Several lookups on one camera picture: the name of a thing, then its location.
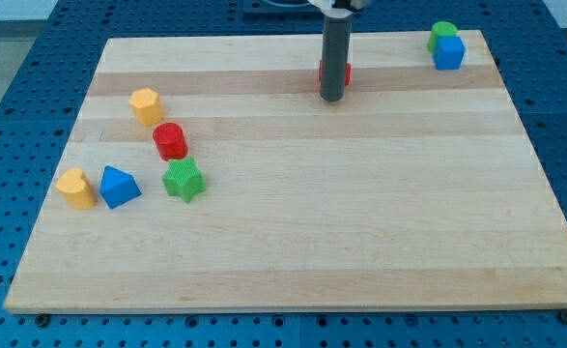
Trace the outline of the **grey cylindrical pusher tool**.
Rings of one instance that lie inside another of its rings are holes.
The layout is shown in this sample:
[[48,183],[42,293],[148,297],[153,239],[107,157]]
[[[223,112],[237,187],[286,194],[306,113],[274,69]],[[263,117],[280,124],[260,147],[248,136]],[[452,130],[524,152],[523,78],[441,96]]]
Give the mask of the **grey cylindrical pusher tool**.
[[344,96],[347,76],[351,18],[326,16],[323,29],[321,97],[338,102]]

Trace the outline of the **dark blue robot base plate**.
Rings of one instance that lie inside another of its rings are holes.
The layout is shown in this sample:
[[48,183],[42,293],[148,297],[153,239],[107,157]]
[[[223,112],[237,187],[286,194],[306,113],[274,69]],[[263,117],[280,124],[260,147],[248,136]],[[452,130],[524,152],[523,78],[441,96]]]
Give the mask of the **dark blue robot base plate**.
[[244,16],[320,15],[307,0],[241,0]]

